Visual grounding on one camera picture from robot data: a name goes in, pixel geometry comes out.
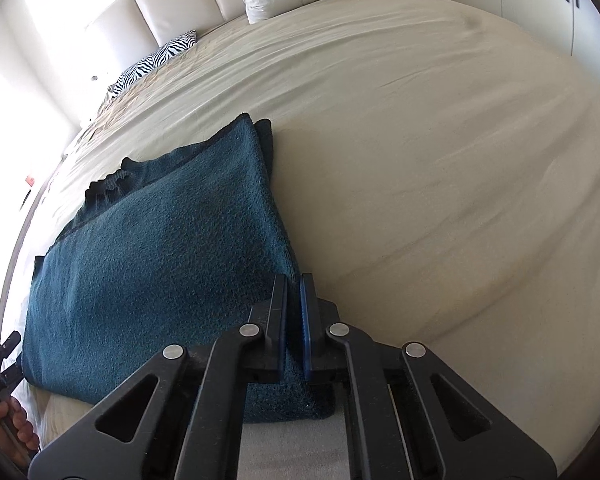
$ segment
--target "mattress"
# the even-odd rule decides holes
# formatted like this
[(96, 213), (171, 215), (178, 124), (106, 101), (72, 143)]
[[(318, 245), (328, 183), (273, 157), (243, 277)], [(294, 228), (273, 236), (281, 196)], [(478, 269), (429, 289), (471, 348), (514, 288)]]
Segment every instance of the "mattress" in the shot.
[[(600, 84), (448, 0), (237, 18), (134, 85), (50, 184), (3, 334), (23, 328), (33, 258), (91, 181), (244, 111), (272, 121), (272, 192), (320, 296), (376, 341), (430, 345), (564, 469), (600, 422)], [(18, 394), (44, 442), (88, 409)], [(342, 427), (340, 412), (248, 426), (240, 477), (347, 478)]]

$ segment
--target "metal screw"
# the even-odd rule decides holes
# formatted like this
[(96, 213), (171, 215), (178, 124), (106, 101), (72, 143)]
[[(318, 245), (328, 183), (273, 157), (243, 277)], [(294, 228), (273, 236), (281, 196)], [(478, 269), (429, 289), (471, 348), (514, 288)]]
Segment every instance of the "metal screw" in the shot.
[(245, 337), (253, 337), (258, 335), (258, 332), (260, 332), (260, 327), (253, 323), (247, 323), (240, 327), (240, 334)]
[(329, 327), (329, 332), (333, 335), (342, 337), (349, 333), (349, 327), (344, 323), (334, 323)]
[(407, 355), (410, 357), (422, 357), (427, 353), (427, 349), (420, 343), (409, 343), (406, 348)]
[(166, 359), (177, 359), (182, 354), (184, 354), (184, 348), (180, 345), (169, 345), (162, 351), (162, 355)]

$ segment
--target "headboard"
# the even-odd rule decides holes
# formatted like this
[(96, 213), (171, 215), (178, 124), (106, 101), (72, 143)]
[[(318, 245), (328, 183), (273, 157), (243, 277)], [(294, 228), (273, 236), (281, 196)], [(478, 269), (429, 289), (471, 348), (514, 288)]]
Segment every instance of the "headboard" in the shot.
[(116, 0), (87, 32), (117, 75), (188, 30), (204, 34), (242, 14), (242, 0)]

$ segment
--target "person's hand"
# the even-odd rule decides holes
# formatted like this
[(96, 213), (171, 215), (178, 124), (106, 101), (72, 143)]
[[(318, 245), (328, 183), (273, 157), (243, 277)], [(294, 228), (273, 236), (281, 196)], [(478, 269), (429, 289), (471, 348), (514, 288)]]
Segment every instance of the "person's hand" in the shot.
[[(38, 449), (40, 445), (40, 439), (33, 431), (33, 425), (27, 420), (27, 412), (20, 405), (17, 399), (11, 397), (9, 404), (13, 410), (13, 425), (18, 430), (18, 439), (28, 449)], [(0, 402), (0, 420), (7, 416), (9, 413), (9, 406), (7, 402)], [(0, 424), (0, 448), (7, 455), (13, 463), (17, 466), (24, 467), (27, 465), (25, 457), (18, 451), (14, 446), (13, 442), (9, 438), (9, 435), (5, 433), (5, 429)]]

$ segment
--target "teal towel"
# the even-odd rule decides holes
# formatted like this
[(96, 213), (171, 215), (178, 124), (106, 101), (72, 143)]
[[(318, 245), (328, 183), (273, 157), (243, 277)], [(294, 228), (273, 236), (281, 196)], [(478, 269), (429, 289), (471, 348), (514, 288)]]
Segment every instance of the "teal towel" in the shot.
[(252, 384), (245, 421), (322, 418), (330, 387), (302, 382), (298, 264), (269, 189), (269, 120), (240, 115), (211, 139), (91, 183), (36, 259), (24, 333), (27, 381), (99, 402), (171, 343), (212, 343), (245, 323), (286, 274), (282, 384)]

